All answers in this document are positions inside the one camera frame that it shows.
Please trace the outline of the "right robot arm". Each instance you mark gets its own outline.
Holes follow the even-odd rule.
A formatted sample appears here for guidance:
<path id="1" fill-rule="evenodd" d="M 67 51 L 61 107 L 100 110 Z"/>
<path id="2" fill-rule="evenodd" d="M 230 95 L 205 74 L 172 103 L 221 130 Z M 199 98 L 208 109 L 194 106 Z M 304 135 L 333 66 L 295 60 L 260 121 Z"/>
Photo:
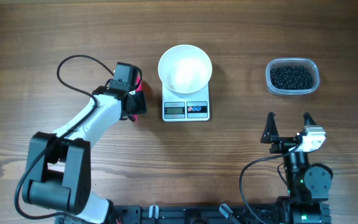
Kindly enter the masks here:
<path id="1" fill-rule="evenodd" d="M 277 199 L 279 223 L 331 223 L 328 200 L 333 171 L 321 163 L 311 164 L 308 154 L 321 148 L 326 132 L 309 113 L 303 115 L 304 127 L 294 137 L 280 137 L 274 119 L 267 122 L 260 142 L 271 144 L 270 153 L 283 157 L 287 197 Z"/>

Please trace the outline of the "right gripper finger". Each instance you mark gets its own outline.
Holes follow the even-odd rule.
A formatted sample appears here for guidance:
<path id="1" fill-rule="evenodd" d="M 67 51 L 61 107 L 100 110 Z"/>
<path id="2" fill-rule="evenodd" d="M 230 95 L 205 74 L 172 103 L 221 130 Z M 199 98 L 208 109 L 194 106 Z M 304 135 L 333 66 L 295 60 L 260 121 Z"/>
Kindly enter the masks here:
<path id="1" fill-rule="evenodd" d="M 307 125 L 316 125 L 316 123 L 314 122 L 314 120 L 312 119 L 311 115 L 309 114 L 309 112 L 306 112 L 304 115 L 303 115 L 303 118 L 304 118 L 304 125 L 307 126 Z"/>
<path id="2" fill-rule="evenodd" d="M 275 124 L 274 117 L 275 114 L 273 112 L 268 113 L 265 129 L 260 139 L 261 143 L 269 144 L 269 143 L 279 142 L 279 134 Z"/>

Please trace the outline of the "pink measuring scoop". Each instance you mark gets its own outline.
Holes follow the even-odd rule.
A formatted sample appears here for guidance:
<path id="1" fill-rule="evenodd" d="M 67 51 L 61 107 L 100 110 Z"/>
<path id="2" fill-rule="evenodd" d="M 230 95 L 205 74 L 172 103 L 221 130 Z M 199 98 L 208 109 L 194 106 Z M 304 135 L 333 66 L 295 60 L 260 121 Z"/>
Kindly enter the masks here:
<path id="1" fill-rule="evenodd" d="M 131 92 L 131 96 L 132 96 L 132 109 L 131 109 L 132 114 L 130 120 L 132 122 L 136 122 L 137 115 L 143 114 L 147 111 L 145 95 L 142 90 L 142 77 L 137 77 L 135 90 Z"/>

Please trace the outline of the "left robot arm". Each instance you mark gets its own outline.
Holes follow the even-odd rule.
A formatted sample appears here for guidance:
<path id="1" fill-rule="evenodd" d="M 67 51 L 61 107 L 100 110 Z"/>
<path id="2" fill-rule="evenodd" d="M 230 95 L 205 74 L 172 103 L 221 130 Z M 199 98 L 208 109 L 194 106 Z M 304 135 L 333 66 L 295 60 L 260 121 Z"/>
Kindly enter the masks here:
<path id="1" fill-rule="evenodd" d="M 89 103 L 68 124 L 52 133 L 33 135 L 14 196 L 20 215 L 46 218 L 25 213 L 19 204 L 23 200 L 52 209 L 51 217 L 60 223 L 121 221 L 113 202 L 91 190 L 91 149 L 118 121 L 135 121 L 137 114 L 146 112 L 141 81 L 140 68 L 119 62 L 112 79 L 88 94 Z"/>

